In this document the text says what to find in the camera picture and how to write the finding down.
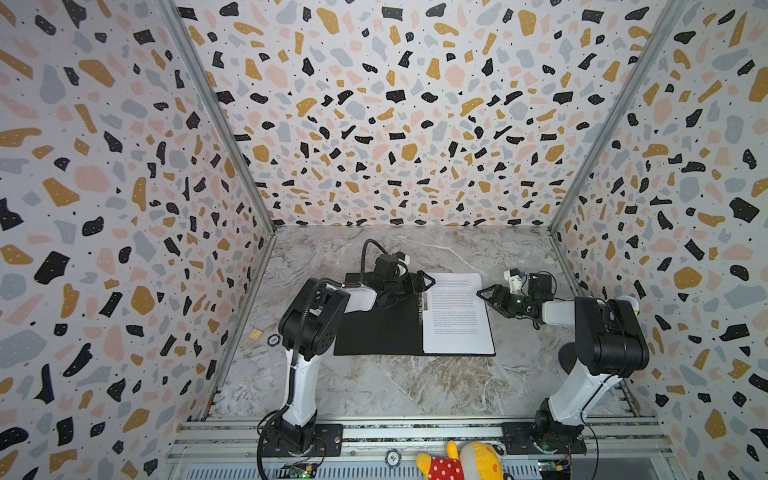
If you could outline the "orange folder black inside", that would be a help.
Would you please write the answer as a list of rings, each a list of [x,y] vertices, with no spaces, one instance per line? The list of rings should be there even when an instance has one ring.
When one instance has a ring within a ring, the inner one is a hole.
[[[345,315],[335,340],[334,354],[448,356],[424,354],[423,294],[410,296],[386,310]]]

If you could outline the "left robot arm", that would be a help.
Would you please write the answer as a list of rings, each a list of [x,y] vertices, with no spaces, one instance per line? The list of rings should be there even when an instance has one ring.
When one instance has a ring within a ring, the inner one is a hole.
[[[310,278],[278,324],[287,362],[282,406],[260,427],[261,449],[268,456],[303,456],[325,448],[336,456],[340,425],[317,425],[320,366],[332,350],[343,355],[406,354],[422,348],[422,296],[436,279],[409,268],[402,253],[381,252],[373,269],[365,267],[336,281]]]

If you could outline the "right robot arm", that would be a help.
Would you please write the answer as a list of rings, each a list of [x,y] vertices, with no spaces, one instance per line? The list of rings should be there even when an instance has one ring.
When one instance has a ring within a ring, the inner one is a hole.
[[[558,352],[567,378],[545,398],[532,424],[505,427],[507,451],[581,452],[580,435],[589,412],[623,379],[646,368],[649,347],[639,326],[639,301],[622,295],[614,299],[556,297],[557,282],[547,271],[505,273],[507,283],[480,289],[476,296],[507,319],[529,319],[535,329],[567,327],[574,340]]]

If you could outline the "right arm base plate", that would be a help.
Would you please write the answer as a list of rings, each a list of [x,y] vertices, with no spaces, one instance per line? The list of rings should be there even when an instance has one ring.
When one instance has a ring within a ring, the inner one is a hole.
[[[541,427],[533,421],[504,422],[501,424],[501,441],[509,455],[586,454],[582,430],[582,426],[562,426],[557,423]]]

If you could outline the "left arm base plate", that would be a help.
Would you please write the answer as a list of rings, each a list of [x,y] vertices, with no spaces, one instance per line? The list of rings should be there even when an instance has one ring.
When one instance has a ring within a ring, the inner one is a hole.
[[[261,455],[265,458],[341,455],[344,426],[341,423],[308,424],[299,428],[281,422],[265,428],[261,438]]]

